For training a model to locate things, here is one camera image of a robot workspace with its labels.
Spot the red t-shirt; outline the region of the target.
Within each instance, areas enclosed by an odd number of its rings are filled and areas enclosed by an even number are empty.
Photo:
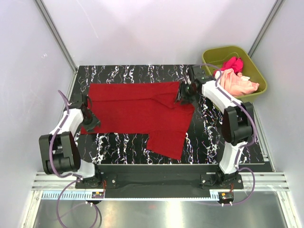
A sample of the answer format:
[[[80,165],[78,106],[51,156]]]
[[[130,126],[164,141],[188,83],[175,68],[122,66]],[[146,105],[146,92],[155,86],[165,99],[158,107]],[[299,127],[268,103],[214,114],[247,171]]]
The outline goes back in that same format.
[[[147,134],[147,150],[181,159],[195,108],[176,101],[179,85],[91,84],[89,108],[101,122],[93,133]]]

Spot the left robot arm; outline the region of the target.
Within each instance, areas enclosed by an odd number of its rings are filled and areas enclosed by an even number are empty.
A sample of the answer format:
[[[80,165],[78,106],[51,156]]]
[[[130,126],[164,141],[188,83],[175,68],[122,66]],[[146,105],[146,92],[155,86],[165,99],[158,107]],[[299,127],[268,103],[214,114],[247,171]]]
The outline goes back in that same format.
[[[74,136],[79,127],[91,133],[101,123],[90,110],[92,101],[88,95],[81,94],[75,103],[59,91],[64,100],[63,116],[56,127],[48,134],[40,136],[38,143],[43,171],[59,178],[74,176],[79,184],[87,188],[98,188],[103,181],[96,164],[81,159]]]

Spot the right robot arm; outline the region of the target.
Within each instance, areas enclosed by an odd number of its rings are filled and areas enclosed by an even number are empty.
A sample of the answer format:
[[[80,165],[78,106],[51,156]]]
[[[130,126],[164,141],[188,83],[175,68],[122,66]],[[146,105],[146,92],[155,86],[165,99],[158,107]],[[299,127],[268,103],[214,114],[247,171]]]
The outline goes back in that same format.
[[[230,188],[238,180],[239,161],[245,147],[252,145],[257,136],[254,122],[254,108],[250,102],[234,98],[221,85],[222,71],[215,76],[206,75],[201,65],[191,65],[186,70],[186,80],[181,82],[176,102],[190,104],[196,95],[208,98],[223,114],[221,133],[225,148],[217,171],[209,180],[203,180],[204,187]]]

